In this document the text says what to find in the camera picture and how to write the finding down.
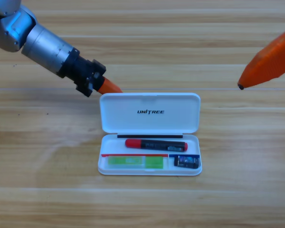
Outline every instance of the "case lid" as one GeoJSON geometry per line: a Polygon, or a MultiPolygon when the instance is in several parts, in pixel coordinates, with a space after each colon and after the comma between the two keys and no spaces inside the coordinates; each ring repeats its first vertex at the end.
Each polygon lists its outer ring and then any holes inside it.
{"type": "Polygon", "coordinates": [[[200,122],[200,97],[194,93],[109,93],[101,96],[100,111],[107,133],[194,133],[200,122]]]}

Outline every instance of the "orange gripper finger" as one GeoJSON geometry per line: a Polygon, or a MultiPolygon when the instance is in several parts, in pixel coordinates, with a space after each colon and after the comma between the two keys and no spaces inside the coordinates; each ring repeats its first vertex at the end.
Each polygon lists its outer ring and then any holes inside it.
{"type": "Polygon", "coordinates": [[[122,93],[122,90],[115,85],[113,82],[111,82],[109,79],[104,78],[104,83],[98,90],[101,94],[107,94],[107,93],[122,93]]]}
{"type": "Polygon", "coordinates": [[[257,53],[246,66],[237,85],[240,89],[255,86],[285,73],[285,32],[257,53]]]}

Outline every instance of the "robotic arm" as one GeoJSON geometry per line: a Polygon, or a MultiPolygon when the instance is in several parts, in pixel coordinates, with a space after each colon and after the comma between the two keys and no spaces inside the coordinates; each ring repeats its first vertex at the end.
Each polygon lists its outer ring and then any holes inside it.
{"type": "Polygon", "coordinates": [[[101,94],[122,93],[103,76],[104,65],[82,58],[79,50],[38,24],[21,0],[0,0],[0,48],[8,52],[23,48],[22,54],[59,77],[68,77],[87,97],[93,89],[101,94]]]}

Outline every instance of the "white case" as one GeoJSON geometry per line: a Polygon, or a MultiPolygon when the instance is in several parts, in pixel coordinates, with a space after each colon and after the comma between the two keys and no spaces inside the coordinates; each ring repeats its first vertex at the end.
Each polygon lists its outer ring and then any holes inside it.
{"type": "Polygon", "coordinates": [[[200,122],[200,97],[194,93],[112,93],[100,98],[103,137],[98,170],[104,175],[195,176],[202,171],[199,140],[192,135],[200,122]],[[133,149],[125,146],[127,138],[118,135],[182,135],[183,138],[143,138],[182,141],[186,152],[133,149]],[[111,168],[104,154],[179,154],[199,155],[197,169],[174,166],[174,158],[164,158],[163,169],[111,168]]]}

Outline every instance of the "red marker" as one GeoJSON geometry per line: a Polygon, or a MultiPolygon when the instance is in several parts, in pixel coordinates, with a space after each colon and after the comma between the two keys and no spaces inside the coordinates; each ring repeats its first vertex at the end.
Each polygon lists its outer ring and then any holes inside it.
{"type": "Polygon", "coordinates": [[[186,142],[160,141],[147,139],[127,139],[125,146],[129,148],[185,152],[188,148],[186,142]]]}

